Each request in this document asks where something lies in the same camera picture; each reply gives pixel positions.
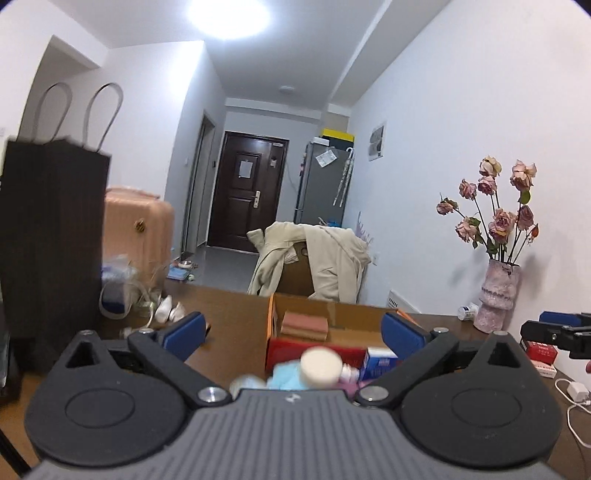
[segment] bag handle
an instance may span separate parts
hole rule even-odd
[[[103,85],[101,88],[99,88],[96,91],[96,93],[90,99],[90,103],[88,104],[88,107],[86,108],[86,113],[84,115],[84,128],[82,131],[82,146],[83,147],[85,147],[88,142],[88,124],[90,122],[90,111],[92,110],[92,106],[93,106],[96,98],[99,96],[99,93],[108,87],[112,87],[117,92],[117,95],[119,96],[119,103],[117,104],[117,108],[115,109],[115,113],[113,114],[113,118],[111,118],[109,125],[107,125],[105,133],[103,134],[103,137],[100,139],[100,143],[99,143],[99,146],[96,149],[96,151],[99,151],[100,148],[103,146],[103,142],[105,141],[105,138],[106,138],[107,134],[109,133],[109,130],[113,126],[113,123],[115,122],[115,119],[117,118],[117,115],[119,115],[119,110],[121,110],[121,105],[123,105],[123,98],[124,98],[123,88],[121,88],[121,86],[118,83],[114,83],[114,82],[107,83],[107,84]]]
[[[33,119],[33,141],[35,141],[37,139],[37,132],[39,130],[39,117],[41,116],[41,109],[43,108],[43,104],[45,103],[45,100],[47,98],[47,94],[56,87],[61,88],[66,94],[66,109],[64,110],[64,113],[61,116],[60,122],[57,124],[56,132],[53,134],[53,137],[50,139],[50,142],[55,140],[55,138],[57,137],[57,134],[59,133],[60,128],[61,128],[62,124],[64,123],[64,120],[66,119],[66,115],[70,111],[70,107],[72,106],[72,98],[73,98],[72,89],[70,88],[70,86],[67,83],[64,83],[64,82],[54,83],[43,93],[43,95],[41,96],[41,99],[39,100],[39,104],[37,105],[37,110],[35,110],[35,117]]]
[[[128,195],[136,195],[138,197],[146,197],[149,199],[159,200],[160,195],[156,195],[155,193],[149,193],[145,190],[135,189],[133,187],[109,187],[107,193],[123,193]]]

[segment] red box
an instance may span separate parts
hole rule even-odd
[[[531,360],[543,362],[547,365],[552,365],[558,355],[558,350],[553,345],[546,345],[545,343],[529,342],[522,339],[521,346]]]

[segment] dried rose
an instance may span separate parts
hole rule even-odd
[[[478,180],[478,190],[484,195],[494,195],[496,192],[496,180],[494,177],[482,177]]]
[[[496,177],[503,167],[494,157],[486,157],[480,162],[480,175],[483,177]]]
[[[478,234],[478,228],[475,225],[472,225],[470,222],[470,218],[464,218],[460,223],[456,226],[457,235],[464,240],[466,243],[470,241],[474,241]]]
[[[488,233],[498,244],[506,245],[506,243],[509,241],[509,235],[507,234],[506,230],[498,228],[495,222],[488,224]]]
[[[534,185],[532,179],[538,173],[538,169],[535,163],[529,167],[525,165],[521,160],[517,160],[517,163],[512,169],[513,175],[511,175],[510,182],[520,192],[529,191]]]
[[[522,205],[519,209],[517,228],[519,230],[529,230],[534,224],[534,212],[527,205]]]
[[[448,213],[453,212],[453,205],[450,205],[447,202],[440,202],[437,204],[437,213],[439,215],[447,215]]]
[[[474,200],[476,198],[476,184],[468,183],[466,179],[460,183],[460,195],[466,200]]]
[[[532,228],[530,234],[527,237],[528,244],[531,245],[532,243],[534,243],[534,240],[536,238],[538,238],[538,235],[539,234],[540,234],[540,226],[539,225],[536,225],[535,227]]]
[[[517,215],[512,212],[506,212],[502,208],[497,208],[495,210],[494,220],[498,227],[507,229],[511,232],[515,226]]]
[[[515,227],[517,216],[514,213],[506,212],[501,208],[495,210],[495,217],[488,224],[488,232],[493,240],[499,244],[505,245],[509,240],[509,235]]]

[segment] flower vase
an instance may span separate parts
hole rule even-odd
[[[474,326],[484,333],[502,330],[507,313],[515,306],[521,267],[491,259],[482,285],[482,307]]]

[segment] white wall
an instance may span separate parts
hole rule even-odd
[[[100,66],[107,48],[47,0],[14,0],[0,12],[0,130],[16,135],[29,91],[52,37],[87,66]],[[0,171],[4,138],[0,138]]]
[[[171,203],[175,211],[173,241],[175,249],[180,248],[181,245],[191,166],[203,115],[207,115],[216,127],[212,156],[217,160],[226,121],[225,104],[226,94],[209,55],[203,47],[181,113],[166,182],[165,199]],[[206,185],[206,189],[208,191],[213,189],[214,176],[215,172],[211,171],[207,176],[209,187]],[[207,205],[206,215],[209,216],[211,196],[204,198],[204,205]]]
[[[41,97],[51,85],[89,70],[50,43],[41,59],[35,80],[31,86],[31,92],[22,114],[19,137],[33,139],[35,113]],[[37,139],[49,140],[55,134],[61,113],[65,110],[66,105],[66,94],[61,88],[55,88],[48,92],[40,112]]]
[[[72,87],[74,102],[61,133],[80,141],[94,92],[105,83],[119,83],[125,92],[124,104],[102,147],[112,155],[109,184],[163,196],[187,90],[202,54],[201,41],[109,50],[102,68],[62,79]],[[112,90],[98,97],[90,117],[91,147],[98,146],[116,101]],[[58,115],[44,109],[41,138],[54,128]]]
[[[279,116],[229,111],[225,130],[244,134],[289,140],[287,164],[285,165],[281,194],[277,208],[278,222],[293,222],[300,187],[300,165],[306,145],[318,135],[318,124],[301,122]]]
[[[385,157],[369,163],[365,146],[384,121]],[[591,19],[574,2],[453,0],[353,109],[345,225],[362,212],[378,254],[362,299],[384,304],[392,287],[422,312],[453,314],[478,298],[488,257],[435,205],[440,192],[457,199],[462,178],[477,180],[479,160],[492,155],[504,167],[506,208],[517,206],[515,160],[538,166],[530,205],[541,233],[519,259],[510,331],[543,310],[590,311],[590,126]],[[557,361],[589,387],[584,365],[564,352]]]
[[[346,132],[349,128],[349,117],[339,115],[338,113],[325,112],[323,115],[323,128],[336,130],[338,132]]]

